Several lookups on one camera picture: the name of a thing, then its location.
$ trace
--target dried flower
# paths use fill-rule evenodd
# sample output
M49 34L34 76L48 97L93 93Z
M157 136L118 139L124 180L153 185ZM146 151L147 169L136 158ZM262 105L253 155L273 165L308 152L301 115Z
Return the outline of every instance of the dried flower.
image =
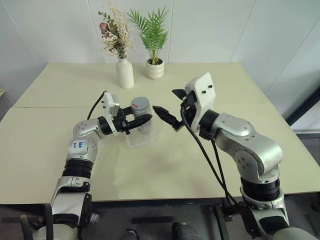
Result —
M98 11L98 14L103 16L103 20L106 20L106 22L101 22L99 25L102 43L105 45L102 50L109 51L112 56L124 59L127 57L126 51L134 48L131 43L132 39L129 36L127 21L122 12L112 6L109 9L112 11L114 18L111 18L105 12Z

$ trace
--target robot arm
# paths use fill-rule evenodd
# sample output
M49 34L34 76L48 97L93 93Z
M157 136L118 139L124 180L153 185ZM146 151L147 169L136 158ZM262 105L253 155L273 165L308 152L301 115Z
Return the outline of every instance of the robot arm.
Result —
M25 230L28 224L22 221L26 240L53 240L53 235L55 240L81 239L81 229L99 217L92 215L92 196L88 193L98 142L110 134L129 134L131 129L143 125L152 117L145 114L128 122L126 116L132 114L131 106L121 109L116 96L108 92L104 92L102 103L103 117L81 121L73 128L64 171L57 181L50 206L46 206L49 210L45 219L51 218L51 222L44 221L30 236Z
M248 234L263 239L298 240L302 236L306 240L316 239L302 229L289 227L279 181L281 148L256 132L250 122L211 110L216 93L210 74L196 77L185 89L172 92L183 100L181 109L186 122L178 121L162 107L153 106L154 111L176 131L188 125L200 137L214 140L233 158L241 176L240 192L244 200L238 211Z

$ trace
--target green palm plant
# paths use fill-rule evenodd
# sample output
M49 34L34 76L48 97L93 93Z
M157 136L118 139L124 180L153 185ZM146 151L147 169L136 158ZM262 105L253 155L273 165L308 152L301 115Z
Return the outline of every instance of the green palm plant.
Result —
M152 13L148 12L148 17L142 16L139 11L130 9L130 13L126 13L130 19L129 22L136 25L140 30L140 37L147 49L150 60L148 62L152 65L161 64L162 60L159 58L159 53L167 41L168 31L164 29L164 22L168 11L166 8L157 11L153 10Z

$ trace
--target black cable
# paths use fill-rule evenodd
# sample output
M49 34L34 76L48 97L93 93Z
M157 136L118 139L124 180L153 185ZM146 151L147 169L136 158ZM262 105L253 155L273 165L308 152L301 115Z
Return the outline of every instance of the black cable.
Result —
M54 240L54 219L50 204L44 205L44 219L46 224L46 240Z
M32 231L29 226L28 218L26 215L22 215L20 217L21 220L21 227L22 227L22 233L23 233L23 239L24 240L33 240L34 237L32 236Z
M82 227L80 227L79 225L76 226L77 227L77 230L78 230L78 240L84 240L81 236L82 234Z
M185 117L185 109L183 106L181 106L181 109L180 109L180 115L181 115L181 118L182 118L182 122L183 124L185 125L186 129L189 131L189 133L193 136L194 140L196 141L196 143L199 145L206 161L208 162L216 180L218 181L218 183L220 184L220 186L223 188L224 192L227 194L227 196L230 197L230 199L233 201L233 203L235 204L236 208L239 210L241 207L240 205L238 204L238 202L232 197L232 195L228 192L226 186L222 183L222 181L220 180L216 170L215 170L215 167L212 165L211 161L210 161L210 158L208 157L207 155L207 152L206 150L204 149L204 146L202 145L202 143L200 142L199 138L197 137L197 135L194 133L194 131L191 129L191 127L189 126L187 120L186 120L186 117Z
M221 162L220 162L220 158L219 158L219 154L218 154L218 149L217 149L216 143L215 143L215 141L213 139L211 139L211 143L212 143L212 146L213 146L216 162L218 163L218 167L219 167L219 172L220 172L222 183L223 183L225 189L227 189L227 184L226 184L226 181L225 181L224 171L223 171L222 166L221 166ZM232 206L232 203L230 202L228 193L226 191L224 191L224 192L225 192L226 201L228 202L228 204L230 206Z
M89 112L89 115L88 117L86 118L87 120L90 119L91 117L91 114L92 112L95 110L95 107L98 105L98 103L100 102L100 100L104 97L104 94L106 93L107 91L103 91L103 93L101 94L101 96L98 98L98 100L94 103L94 105L92 106L90 112Z

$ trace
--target gray jar lid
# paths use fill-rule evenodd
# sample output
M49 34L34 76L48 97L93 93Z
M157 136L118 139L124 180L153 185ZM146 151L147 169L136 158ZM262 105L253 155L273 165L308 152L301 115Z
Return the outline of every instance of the gray jar lid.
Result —
M131 101L131 109L133 113L135 111L143 112L147 110L149 107L150 107L149 100L144 96L136 97Z

